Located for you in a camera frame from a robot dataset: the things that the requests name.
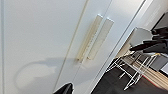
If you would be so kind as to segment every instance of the metal frame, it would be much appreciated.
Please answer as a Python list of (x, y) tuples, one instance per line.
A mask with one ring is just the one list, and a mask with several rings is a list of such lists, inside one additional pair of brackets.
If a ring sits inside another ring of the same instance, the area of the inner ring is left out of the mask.
[[(131, 59), (133, 59), (133, 62), (131, 62), (131, 64), (130, 64), (127, 61), (125, 61), (125, 59), (124, 59), (124, 58), (128, 58), (128, 56), (130, 56), (130, 55), (126, 55), (126, 53), (123, 56), (119, 57), (116, 61), (114, 61), (114, 63), (112, 65), (110, 65), (106, 70), (106, 72), (108, 72), (111, 69), (117, 67), (123, 71), (123, 73), (119, 76), (119, 79), (121, 79), (125, 74), (127, 74), (130, 77), (130, 81), (127, 83), (124, 90), (128, 89), (131, 85), (138, 83), (138, 81), (140, 80), (142, 75), (144, 75), (146, 70), (149, 68), (149, 66), (156, 59), (156, 56), (157, 56), (157, 54), (154, 54), (150, 57), (147, 57), (142, 63), (138, 63), (138, 59), (141, 57), (141, 54), (139, 54), (136, 58), (131, 58)], [(139, 67), (134, 66), (133, 65), (134, 62), (138, 63)], [(125, 70), (123, 68), (123, 66), (125, 66), (125, 65), (132, 68), (135, 71), (135, 73), (133, 75), (131, 75), (127, 70)]]

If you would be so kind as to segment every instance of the white handle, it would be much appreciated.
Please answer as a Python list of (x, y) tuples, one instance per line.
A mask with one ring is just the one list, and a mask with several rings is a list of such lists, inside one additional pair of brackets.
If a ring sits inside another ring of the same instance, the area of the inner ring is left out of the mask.
[(94, 42), (90, 52), (89, 52), (89, 55), (88, 55), (88, 59), (94, 59), (99, 48), (101, 47), (101, 45), (103, 44), (103, 42), (105, 41), (112, 25), (113, 25), (113, 21), (110, 20), (110, 19), (106, 19), (106, 21), (104, 22), (103, 24), (103, 27), (101, 28), (101, 31), (96, 39), (96, 41)]
[(87, 37), (78, 52), (78, 55), (77, 55), (78, 60), (83, 60), (83, 57), (87, 51), (87, 48), (89, 47), (94, 35), (96, 34), (97, 29), (98, 29), (102, 19), (103, 19), (102, 16), (97, 15), (97, 17), (96, 17), (96, 19), (95, 19), (95, 21), (89, 31), (89, 34), (87, 34)]

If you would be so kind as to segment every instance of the vertical handle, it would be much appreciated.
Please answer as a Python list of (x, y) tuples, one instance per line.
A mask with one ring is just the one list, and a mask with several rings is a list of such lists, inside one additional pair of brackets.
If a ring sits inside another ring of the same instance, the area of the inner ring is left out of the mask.
[(83, 60), (84, 54), (87, 51), (87, 48), (89, 47), (89, 45), (91, 43), (91, 40), (93, 39), (94, 35), (96, 34), (97, 29), (98, 29), (102, 19), (103, 19), (102, 16), (97, 15), (97, 17), (96, 17), (96, 19), (95, 19), (95, 21), (89, 31), (89, 34), (87, 34), (87, 37), (84, 40), (84, 43), (82, 44), (82, 46), (78, 52), (78, 55), (77, 55), (78, 60)]
[(96, 39), (96, 41), (94, 42), (89, 55), (88, 55), (88, 59), (92, 60), (95, 58), (99, 48), (101, 47), (101, 45), (103, 44), (103, 42), (105, 41), (112, 25), (113, 25), (113, 21), (110, 19), (106, 19), (106, 21), (103, 24), (103, 27), (101, 28), (101, 31)]

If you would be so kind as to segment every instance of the wooden floor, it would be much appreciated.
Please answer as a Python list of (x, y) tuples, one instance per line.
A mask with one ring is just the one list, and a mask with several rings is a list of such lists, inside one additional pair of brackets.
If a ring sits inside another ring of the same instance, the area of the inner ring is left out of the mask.
[(149, 68), (144, 74), (144, 77), (147, 78), (155, 86), (168, 90), (168, 78), (162, 73), (156, 72)]

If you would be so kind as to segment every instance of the white wall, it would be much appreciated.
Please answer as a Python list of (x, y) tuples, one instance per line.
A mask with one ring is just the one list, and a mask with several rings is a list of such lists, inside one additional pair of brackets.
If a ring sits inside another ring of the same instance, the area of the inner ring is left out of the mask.
[(142, 17), (138, 27), (151, 30), (167, 9), (168, 0), (153, 0), (152, 4)]
[[(143, 28), (146, 30), (151, 30), (160, 17), (168, 11), (168, 0), (153, 0), (149, 8), (146, 10), (145, 14), (142, 16), (139, 24), (137, 25), (138, 28)], [(138, 39), (134, 41), (134, 39), (130, 40), (133, 43), (138, 43)], [(125, 43), (120, 52), (117, 54), (116, 57), (121, 56), (129, 49), (129, 43)]]

